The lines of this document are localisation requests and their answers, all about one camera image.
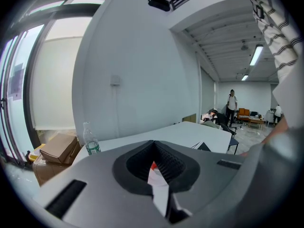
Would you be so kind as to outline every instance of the orange chair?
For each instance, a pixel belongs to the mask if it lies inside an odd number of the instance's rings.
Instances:
[[[237,114],[237,119],[242,121],[249,121],[250,111],[245,108],[240,108]]]

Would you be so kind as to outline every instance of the gray machine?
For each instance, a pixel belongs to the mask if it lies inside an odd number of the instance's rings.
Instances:
[[[256,145],[245,158],[144,141],[84,158],[35,197],[66,224],[82,228],[253,225],[284,200],[303,163],[303,130]],[[147,184],[155,161],[169,185],[166,216]]]

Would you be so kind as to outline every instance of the ceiling light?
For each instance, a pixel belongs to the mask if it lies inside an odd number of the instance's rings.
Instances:
[[[248,78],[248,74],[245,74],[244,77],[242,78],[242,81],[245,81]]]
[[[251,58],[250,66],[254,66],[261,55],[263,45],[257,45],[253,57]]]

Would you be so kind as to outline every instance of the white shirt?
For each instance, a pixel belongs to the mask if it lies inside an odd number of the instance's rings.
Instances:
[[[232,97],[229,95],[228,102],[229,102],[228,108],[230,110],[234,111],[237,108],[237,106],[236,106],[236,103],[238,103],[237,97],[236,96]]]
[[[278,116],[278,117],[281,117],[281,114],[282,114],[282,109],[281,109],[281,107],[278,105],[278,106],[275,108],[275,115]]]

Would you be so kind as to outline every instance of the yellow object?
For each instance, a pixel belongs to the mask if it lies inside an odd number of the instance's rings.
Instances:
[[[28,156],[29,160],[34,162],[40,155],[40,149],[46,145],[45,143],[42,143],[39,147],[37,147],[36,149],[34,149]]]

